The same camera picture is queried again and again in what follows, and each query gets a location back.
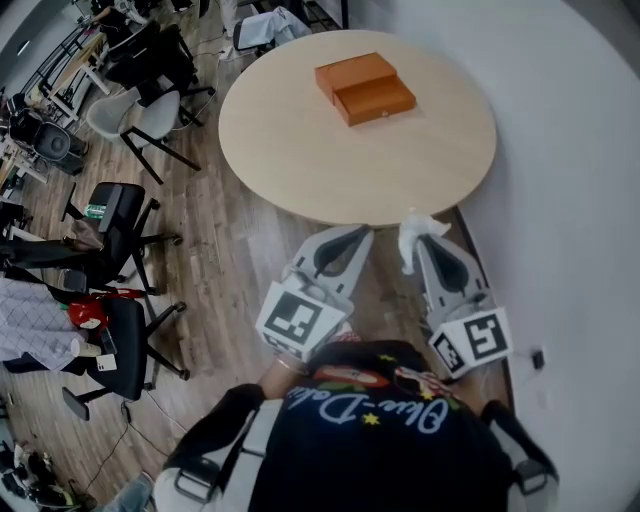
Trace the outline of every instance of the round wooden table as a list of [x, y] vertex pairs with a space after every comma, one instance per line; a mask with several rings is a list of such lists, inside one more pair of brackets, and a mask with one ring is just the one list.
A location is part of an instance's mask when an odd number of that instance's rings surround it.
[[[417, 98], [409, 112], [349, 127], [314, 68], [378, 52]], [[398, 224], [436, 214], [487, 174], [496, 147], [483, 93], [446, 58], [365, 30], [287, 43], [240, 75], [220, 113], [229, 165], [256, 194], [326, 224]]]

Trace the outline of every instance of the wooden floor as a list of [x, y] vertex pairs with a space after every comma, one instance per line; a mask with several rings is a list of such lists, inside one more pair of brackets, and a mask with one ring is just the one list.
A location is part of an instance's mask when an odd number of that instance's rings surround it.
[[[189, 309], [168, 322], [153, 343], [176, 364], [189, 367], [192, 378], [183, 382], [164, 368], [155, 368], [157, 389], [151, 394], [166, 412], [189, 428], [228, 388], [255, 381], [272, 360], [270, 350], [259, 343], [253, 328], [261, 301], [300, 243], [322, 226], [280, 211], [250, 192], [221, 153], [220, 106], [252, 57], [222, 63], [216, 76], [217, 57], [207, 53], [219, 51], [223, 40], [199, 44], [222, 32], [215, 3], [202, 20], [191, 9], [182, 15], [163, 12], [159, 21], [179, 23], [193, 53], [203, 54], [196, 57], [200, 83], [217, 83], [217, 97], [201, 116], [205, 126], [176, 131], [170, 141], [170, 146], [199, 162], [202, 171], [194, 172], [155, 148], [147, 149], [145, 153], [165, 180], [165, 185], [159, 186], [141, 171], [128, 149], [102, 141], [83, 126], [79, 134], [91, 142], [85, 171], [71, 178], [52, 170], [47, 185], [27, 177], [24, 203], [34, 215], [30, 230], [55, 239], [70, 231], [70, 222], [61, 224], [58, 212], [62, 196], [73, 181], [78, 185], [78, 205], [86, 204], [100, 181], [138, 183], [145, 187], [147, 199], [160, 200], [162, 208], [152, 213], [148, 232], [181, 233], [184, 244], [152, 250], [150, 279], [166, 291], [166, 302], [183, 300]], [[101, 95], [94, 91], [93, 98]], [[207, 99], [201, 95], [187, 106], [197, 112]], [[251, 141], [246, 144], [251, 151]], [[444, 218], [455, 221], [453, 215]], [[454, 226], [452, 233], [456, 241], [464, 243], [459, 226]], [[355, 297], [354, 325], [367, 339], [406, 339], [426, 352], [418, 327], [423, 309], [418, 286], [403, 276], [400, 268], [397, 230], [377, 232]], [[91, 421], [85, 423], [66, 408], [60, 389], [67, 386], [76, 393], [95, 389], [97, 385], [88, 377], [49, 372], [11, 376], [0, 370], [0, 381], [0, 392], [10, 393], [15, 401], [9, 413], [16, 439], [32, 441], [50, 453], [61, 480], [73, 478], [78, 488], [84, 489], [125, 429], [121, 399], [106, 396], [93, 402]], [[492, 367], [482, 384], [489, 396], [507, 402], [500, 365]], [[133, 425], [169, 453], [182, 436], [180, 428], [165, 418], [146, 394], [129, 407]], [[156, 475], [164, 460], [164, 455], [130, 429], [90, 493], [104, 502], [141, 470]]]

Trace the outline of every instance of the chair leg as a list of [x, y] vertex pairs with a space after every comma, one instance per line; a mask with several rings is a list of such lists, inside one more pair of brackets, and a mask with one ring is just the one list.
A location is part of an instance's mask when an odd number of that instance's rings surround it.
[[182, 98], [186, 98], [188, 96], [200, 94], [201, 92], [206, 92], [209, 96], [213, 96], [216, 93], [216, 90], [213, 87], [196, 87], [194, 89], [187, 89], [186, 91], [183, 91], [180, 96]]
[[156, 199], [151, 199], [151, 201], [147, 203], [147, 206], [145, 206], [144, 210], [142, 210], [142, 214], [140, 215], [140, 218], [133, 228], [133, 233], [136, 237], [140, 237], [142, 235], [144, 225], [147, 223], [147, 219], [149, 218], [151, 210], [157, 210], [158, 208], [160, 208], [160, 203]]
[[180, 235], [162, 234], [143, 236], [142, 238], [140, 238], [140, 245], [155, 244], [157, 242], [164, 242], [166, 240], [173, 240], [174, 245], [180, 245], [182, 243], [182, 237]]
[[151, 167], [151, 164], [147, 162], [147, 159], [142, 154], [142, 151], [140, 151], [140, 149], [138, 149], [136, 145], [133, 142], [131, 142], [131, 139], [129, 138], [129, 136], [126, 133], [123, 133], [121, 137], [124, 143], [133, 152], [133, 154], [136, 155], [136, 158], [138, 159], [138, 161], [142, 164], [142, 166], [146, 169], [146, 171], [151, 175], [151, 177], [158, 182], [158, 185], [163, 185], [164, 182], [160, 179], [160, 176], [156, 174], [156, 171], [153, 170], [153, 167]]
[[184, 165], [187, 165], [187, 166], [191, 167], [194, 171], [199, 171], [200, 170], [200, 166], [194, 164], [191, 160], [187, 160], [180, 153], [176, 153], [173, 149], [171, 149], [169, 146], [165, 146], [162, 142], [159, 142], [156, 139], [154, 139], [152, 137], [149, 137], [149, 135], [147, 135], [146, 133], [144, 133], [140, 129], [136, 128], [135, 126], [133, 128], [130, 128], [130, 131], [132, 133], [135, 133], [138, 137], [141, 137], [144, 140], [146, 140], [149, 144], [151, 144], [151, 145], [157, 147], [158, 149], [164, 151], [167, 155], [172, 156], [176, 160], [179, 160], [180, 162], [182, 162]]
[[148, 295], [158, 295], [158, 290], [152, 286], [149, 286], [147, 272], [144, 269], [144, 262], [142, 261], [142, 256], [140, 255], [140, 251], [138, 251], [138, 248], [133, 249], [131, 257], [133, 258], [133, 262], [136, 265], [136, 270], [138, 271], [138, 275], [140, 276], [140, 281], [142, 281], [142, 287], [144, 288], [144, 291], [147, 292]]
[[202, 126], [202, 123], [200, 121], [198, 121], [198, 119], [196, 118], [196, 116], [194, 116], [191, 112], [189, 112], [186, 108], [184, 107], [180, 107], [180, 113], [187, 118], [190, 122], [192, 122], [193, 124], [195, 124], [196, 126]]
[[108, 395], [111, 390], [107, 388], [96, 389], [95, 391], [89, 391], [83, 395], [74, 395], [66, 387], [62, 388], [62, 397], [69, 409], [84, 421], [89, 421], [89, 408], [87, 404], [96, 398]]
[[173, 364], [171, 364], [168, 360], [162, 357], [158, 352], [156, 352], [156, 350], [150, 345], [147, 345], [147, 355], [150, 358], [158, 361], [162, 366], [164, 366], [171, 373], [175, 373], [182, 380], [189, 380], [189, 377], [191, 377], [191, 372], [189, 370], [187, 369], [179, 370]]
[[145, 329], [147, 338], [154, 332], [156, 332], [158, 327], [160, 327], [164, 323], [164, 321], [171, 316], [171, 313], [173, 313], [174, 311], [184, 311], [186, 308], [187, 305], [184, 302], [178, 302], [177, 304], [172, 304], [167, 309], [165, 309], [162, 313], [160, 313], [159, 316], [155, 318], [155, 320], [147, 325], [147, 328]]

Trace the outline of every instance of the white plastic piece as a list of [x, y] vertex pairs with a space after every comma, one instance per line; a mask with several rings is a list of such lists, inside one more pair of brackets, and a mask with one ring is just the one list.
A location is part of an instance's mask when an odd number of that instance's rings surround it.
[[264, 343], [308, 362], [342, 327], [353, 304], [340, 297], [338, 309], [286, 284], [271, 283], [256, 330]]
[[311, 30], [284, 7], [242, 20], [238, 48], [247, 49], [275, 40], [276, 46], [311, 35]]
[[513, 351], [504, 308], [480, 311], [443, 322], [429, 339], [449, 376], [462, 377], [472, 368], [502, 359]]
[[411, 213], [400, 224], [400, 234], [398, 236], [398, 249], [404, 261], [402, 272], [409, 276], [413, 274], [413, 251], [418, 237], [422, 235], [444, 236], [449, 231], [451, 224], [443, 224], [435, 220], [430, 215]]

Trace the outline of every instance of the white wall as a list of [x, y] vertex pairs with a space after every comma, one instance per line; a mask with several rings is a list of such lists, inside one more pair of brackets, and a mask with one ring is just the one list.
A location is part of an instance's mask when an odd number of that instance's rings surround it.
[[640, 482], [640, 82], [560, 0], [353, 0], [352, 28], [443, 52], [500, 143], [462, 205], [519, 351], [519, 417], [561, 473], [560, 510], [616, 512]]
[[[61, 13], [67, 0], [14, 0], [0, 16], [0, 87], [19, 92], [76, 25]], [[31, 41], [18, 56], [17, 49]]]
[[640, 24], [623, 0], [564, 1], [597, 29], [640, 77]]

